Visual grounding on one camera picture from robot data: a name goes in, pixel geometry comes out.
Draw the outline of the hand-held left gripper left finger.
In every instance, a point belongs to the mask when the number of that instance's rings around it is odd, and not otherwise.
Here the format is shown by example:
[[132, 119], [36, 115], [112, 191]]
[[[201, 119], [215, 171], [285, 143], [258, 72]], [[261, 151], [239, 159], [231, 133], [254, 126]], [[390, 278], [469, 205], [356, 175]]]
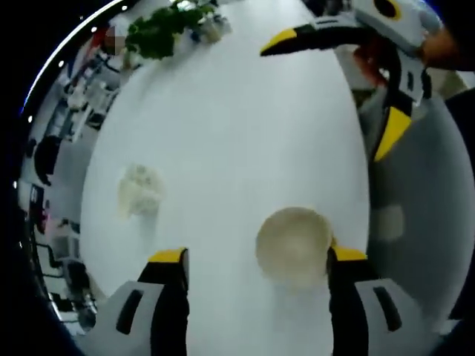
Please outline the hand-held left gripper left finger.
[[85, 335], [86, 355], [186, 355], [189, 250], [158, 251], [120, 286]]

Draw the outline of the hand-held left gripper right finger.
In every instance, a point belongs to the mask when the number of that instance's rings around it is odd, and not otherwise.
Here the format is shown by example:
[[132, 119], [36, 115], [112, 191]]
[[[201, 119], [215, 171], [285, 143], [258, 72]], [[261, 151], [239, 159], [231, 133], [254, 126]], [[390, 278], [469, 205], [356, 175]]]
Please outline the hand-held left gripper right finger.
[[333, 244], [327, 270], [334, 355], [429, 355], [438, 337], [419, 304], [365, 253]]

